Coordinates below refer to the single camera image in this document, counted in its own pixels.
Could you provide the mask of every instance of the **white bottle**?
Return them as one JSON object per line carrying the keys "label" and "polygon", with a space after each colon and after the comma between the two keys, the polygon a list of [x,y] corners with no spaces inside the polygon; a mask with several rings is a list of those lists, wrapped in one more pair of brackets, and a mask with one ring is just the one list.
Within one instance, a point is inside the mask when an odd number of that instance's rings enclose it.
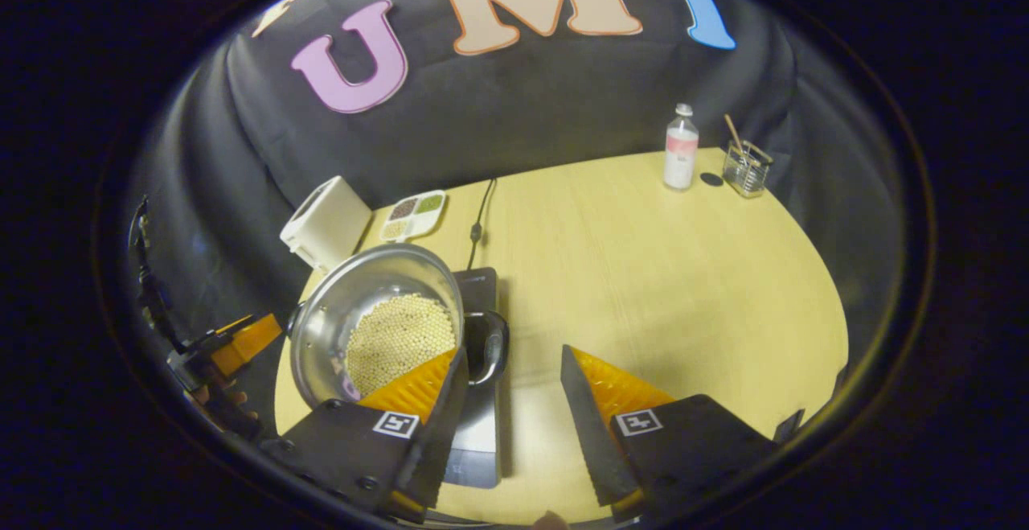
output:
{"label": "white bottle", "polygon": [[700,145],[700,132],[690,122],[694,109],[685,104],[675,106],[675,119],[665,132],[665,184],[674,189],[687,189],[694,182],[694,160]]}

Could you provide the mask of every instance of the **black stove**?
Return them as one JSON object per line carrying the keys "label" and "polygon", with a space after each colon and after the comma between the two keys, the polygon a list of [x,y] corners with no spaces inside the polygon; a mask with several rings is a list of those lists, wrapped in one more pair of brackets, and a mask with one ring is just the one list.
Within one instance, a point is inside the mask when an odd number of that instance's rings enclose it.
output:
{"label": "black stove", "polygon": [[[497,311],[497,271],[473,269],[455,273],[465,313]],[[468,374],[482,369],[484,342],[488,328],[465,320],[465,350]],[[468,388],[461,420],[451,445],[443,482],[474,488],[495,488],[500,483],[500,439],[497,429],[497,401],[502,380]]]}

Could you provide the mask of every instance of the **seasoning tray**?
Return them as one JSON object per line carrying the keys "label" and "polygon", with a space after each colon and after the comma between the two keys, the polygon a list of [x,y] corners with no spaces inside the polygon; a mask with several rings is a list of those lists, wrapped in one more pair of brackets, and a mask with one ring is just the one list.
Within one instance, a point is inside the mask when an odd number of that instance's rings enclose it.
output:
{"label": "seasoning tray", "polygon": [[393,205],[386,224],[379,231],[379,238],[403,243],[407,238],[429,234],[436,225],[446,204],[447,193],[441,189],[403,198]]}

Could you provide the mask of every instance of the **black cloth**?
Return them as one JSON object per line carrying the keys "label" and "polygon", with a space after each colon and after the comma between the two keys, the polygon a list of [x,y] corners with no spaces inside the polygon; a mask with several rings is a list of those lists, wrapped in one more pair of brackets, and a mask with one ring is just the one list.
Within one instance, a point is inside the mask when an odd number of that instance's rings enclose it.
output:
{"label": "black cloth", "polygon": [[372,58],[340,27],[376,1],[294,0],[251,38],[255,13],[202,58],[156,120],[135,189],[150,197],[151,261],[184,331],[260,311],[284,320],[310,270],[279,231],[334,175],[381,208],[426,189],[657,151],[683,101],[702,146],[724,145],[728,112],[774,156],[769,187],[833,278],[851,361],[866,350],[902,271],[893,144],[853,66],[835,64],[790,21],[756,0],[715,0],[737,43],[726,50],[688,38],[684,0],[624,0],[643,24],[629,36],[577,35],[565,24],[569,2],[548,38],[498,7],[519,42],[462,57],[449,0],[392,0],[403,86],[367,111],[331,111],[290,61],[331,35],[343,75],[368,78]]}

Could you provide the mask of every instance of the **white appliance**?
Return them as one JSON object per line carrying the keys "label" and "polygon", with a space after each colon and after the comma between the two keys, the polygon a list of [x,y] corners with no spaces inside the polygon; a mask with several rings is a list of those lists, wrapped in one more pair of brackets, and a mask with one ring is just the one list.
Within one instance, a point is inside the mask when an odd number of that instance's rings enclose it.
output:
{"label": "white appliance", "polygon": [[353,254],[370,219],[371,208],[335,177],[310,193],[279,238],[311,269],[328,273]]}

